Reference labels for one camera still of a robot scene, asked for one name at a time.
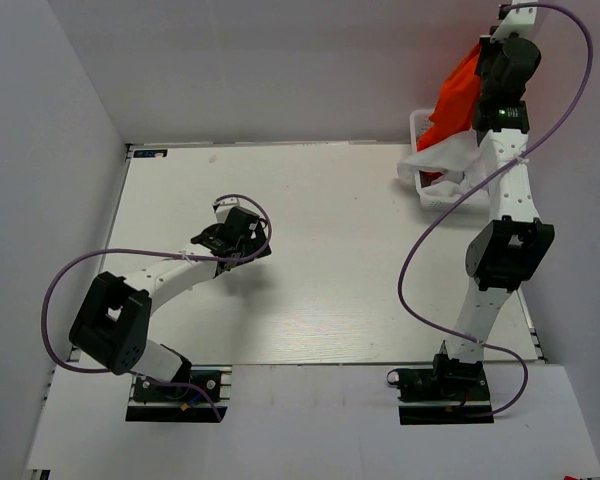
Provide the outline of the orange t shirt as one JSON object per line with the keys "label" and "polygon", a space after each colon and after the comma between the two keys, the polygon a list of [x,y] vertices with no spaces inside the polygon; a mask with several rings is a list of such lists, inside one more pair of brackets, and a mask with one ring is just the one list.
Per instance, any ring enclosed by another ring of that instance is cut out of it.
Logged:
{"label": "orange t shirt", "polygon": [[481,45],[476,44],[444,81],[429,116],[431,125],[417,141],[419,152],[472,126],[481,91],[481,78],[476,74],[480,53]]}

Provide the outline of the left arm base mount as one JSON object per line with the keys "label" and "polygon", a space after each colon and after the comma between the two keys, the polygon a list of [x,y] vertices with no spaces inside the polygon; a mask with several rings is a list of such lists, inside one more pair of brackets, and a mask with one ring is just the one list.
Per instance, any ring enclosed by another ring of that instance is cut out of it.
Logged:
{"label": "left arm base mount", "polygon": [[165,387],[135,376],[126,408],[126,422],[215,424],[227,413],[232,386],[230,366],[193,367],[194,387]]}

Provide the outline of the white t shirt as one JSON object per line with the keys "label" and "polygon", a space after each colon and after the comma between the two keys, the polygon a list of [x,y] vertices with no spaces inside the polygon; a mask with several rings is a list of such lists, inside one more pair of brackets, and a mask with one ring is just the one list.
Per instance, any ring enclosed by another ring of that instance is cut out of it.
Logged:
{"label": "white t shirt", "polygon": [[484,159],[473,130],[454,134],[447,139],[411,154],[397,164],[397,177],[405,185],[415,187],[416,175],[441,173],[421,191],[429,196],[455,201],[483,181]]}

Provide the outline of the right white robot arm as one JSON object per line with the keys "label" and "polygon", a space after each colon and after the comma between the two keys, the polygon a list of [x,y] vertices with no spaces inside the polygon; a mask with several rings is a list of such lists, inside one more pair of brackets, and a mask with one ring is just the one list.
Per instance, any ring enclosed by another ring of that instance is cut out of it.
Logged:
{"label": "right white robot arm", "polygon": [[520,157],[529,121],[522,96],[541,61],[530,40],[516,33],[482,40],[476,73],[481,90],[472,126],[488,173],[507,170],[488,185],[489,222],[469,244],[469,286],[456,322],[434,358],[431,384],[452,399],[480,380],[484,344],[509,297],[529,280],[555,238],[533,203],[528,168]]}

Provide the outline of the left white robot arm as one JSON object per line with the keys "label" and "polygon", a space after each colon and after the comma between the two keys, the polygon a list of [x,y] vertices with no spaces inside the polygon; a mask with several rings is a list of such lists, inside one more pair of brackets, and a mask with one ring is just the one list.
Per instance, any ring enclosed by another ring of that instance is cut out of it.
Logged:
{"label": "left white robot arm", "polygon": [[131,274],[99,274],[70,329],[73,346],[116,375],[150,377],[168,398],[185,396],[191,362],[149,339],[152,315],[192,287],[271,254],[268,222],[259,214],[234,205],[216,219],[173,258]]}

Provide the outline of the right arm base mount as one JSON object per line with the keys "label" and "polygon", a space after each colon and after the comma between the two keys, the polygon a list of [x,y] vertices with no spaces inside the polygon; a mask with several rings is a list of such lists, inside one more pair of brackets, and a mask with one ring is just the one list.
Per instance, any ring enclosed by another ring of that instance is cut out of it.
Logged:
{"label": "right arm base mount", "polygon": [[476,379],[451,379],[433,368],[396,368],[386,375],[398,392],[401,426],[492,424],[494,414],[484,370]]}

